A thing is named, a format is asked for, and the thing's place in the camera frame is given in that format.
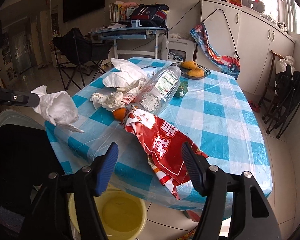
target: red plastic packaging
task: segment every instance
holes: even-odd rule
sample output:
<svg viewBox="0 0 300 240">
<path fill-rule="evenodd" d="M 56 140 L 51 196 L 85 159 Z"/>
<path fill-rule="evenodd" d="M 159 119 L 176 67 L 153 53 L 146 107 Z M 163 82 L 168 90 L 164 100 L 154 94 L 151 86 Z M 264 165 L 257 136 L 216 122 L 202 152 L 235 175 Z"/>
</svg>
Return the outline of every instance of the red plastic packaging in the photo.
<svg viewBox="0 0 300 240">
<path fill-rule="evenodd" d="M 176 186 L 190 180 L 181 157 L 182 144 L 187 141 L 196 154 L 208 157 L 172 124 L 138 108 L 132 109 L 126 117 L 125 130 L 137 136 L 148 154 L 149 165 L 161 184 L 168 187 L 176 198 Z"/>
</svg>

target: clear plastic bottle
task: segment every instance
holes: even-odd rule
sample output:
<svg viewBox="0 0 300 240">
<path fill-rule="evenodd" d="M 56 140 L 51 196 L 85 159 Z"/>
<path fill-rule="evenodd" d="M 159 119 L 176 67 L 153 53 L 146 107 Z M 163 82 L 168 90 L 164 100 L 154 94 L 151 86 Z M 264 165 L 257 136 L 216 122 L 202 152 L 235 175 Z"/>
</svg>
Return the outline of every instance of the clear plastic bottle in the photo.
<svg viewBox="0 0 300 240">
<path fill-rule="evenodd" d="M 135 98 L 140 109 L 158 115 L 169 104 L 180 85 L 181 71 L 177 66 L 163 68 L 153 76 Z"/>
</svg>

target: screw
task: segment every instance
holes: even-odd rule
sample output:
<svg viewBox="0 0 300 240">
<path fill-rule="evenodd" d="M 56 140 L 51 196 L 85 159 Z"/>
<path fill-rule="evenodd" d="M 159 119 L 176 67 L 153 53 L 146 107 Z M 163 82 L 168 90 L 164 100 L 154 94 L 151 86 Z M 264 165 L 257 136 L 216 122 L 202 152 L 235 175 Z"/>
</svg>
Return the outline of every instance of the screw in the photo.
<svg viewBox="0 0 300 240">
<path fill-rule="evenodd" d="M 245 172 L 243 173 L 243 175 L 244 175 L 246 178 L 251 178 L 251 177 L 252 177 L 252 174 L 251 174 L 250 171 L 245 171 Z"/>
<path fill-rule="evenodd" d="M 89 172 L 89 171 L 91 171 L 91 167 L 90 166 L 84 166 L 84 167 L 82 167 L 82 171 L 83 172 Z"/>
<path fill-rule="evenodd" d="M 55 172 L 52 172 L 48 175 L 49 179 L 55 179 L 57 177 L 57 174 Z"/>
<path fill-rule="evenodd" d="M 210 165 L 210 166 L 209 166 L 209 170 L 210 170 L 210 171 L 216 172 L 216 171 L 219 170 L 219 168 L 218 168 L 218 166 L 216 166 L 216 165 Z"/>
</svg>

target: desk leg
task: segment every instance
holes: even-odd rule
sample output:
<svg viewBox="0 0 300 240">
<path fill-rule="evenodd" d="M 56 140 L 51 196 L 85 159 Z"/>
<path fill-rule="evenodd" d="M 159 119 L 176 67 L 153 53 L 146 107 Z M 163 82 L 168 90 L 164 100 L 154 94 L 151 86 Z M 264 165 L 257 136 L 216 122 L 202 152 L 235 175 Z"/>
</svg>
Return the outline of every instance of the desk leg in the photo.
<svg viewBox="0 0 300 240">
<path fill-rule="evenodd" d="M 118 52 L 117 52 L 117 40 L 113 40 L 113 51 L 114 51 L 114 58 L 118 58 Z"/>
<path fill-rule="evenodd" d="M 159 33 L 155 34 L 155 47 L 154 47 L 154 58 L 158 58 L 158 41 L 159 41 Z"/>
</svg>

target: fruit plate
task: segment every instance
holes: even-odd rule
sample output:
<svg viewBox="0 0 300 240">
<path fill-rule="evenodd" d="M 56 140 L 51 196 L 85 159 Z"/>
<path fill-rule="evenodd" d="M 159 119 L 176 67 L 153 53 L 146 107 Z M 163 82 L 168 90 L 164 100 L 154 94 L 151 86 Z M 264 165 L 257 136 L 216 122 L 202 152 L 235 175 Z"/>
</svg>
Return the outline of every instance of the fruit plate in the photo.
<svg viewBox="0 0 300 240">
<path fill-rule="evenodd" d="M 189 76 L 187 73 L 190 71 L 190 69 L 186 69 L 181 67 L 181 62 L 176 62 L 176 63 L 172 63 L 170 66 L 177 66 L 180 68 L 181 70 L 181 75 L 185 78 L 189 78 L 189 79 L 202 79 L 206 76 L 209 76 L 211 74 L 210 70 L 208 70 L 207 68 L 205 68 L 204 66 L 200 66 L 198 65 L 198 68 L 201 68 L 204 72 L 204 76 L 203 77 L 193 77 L 193 76 Z"/>
</svg>

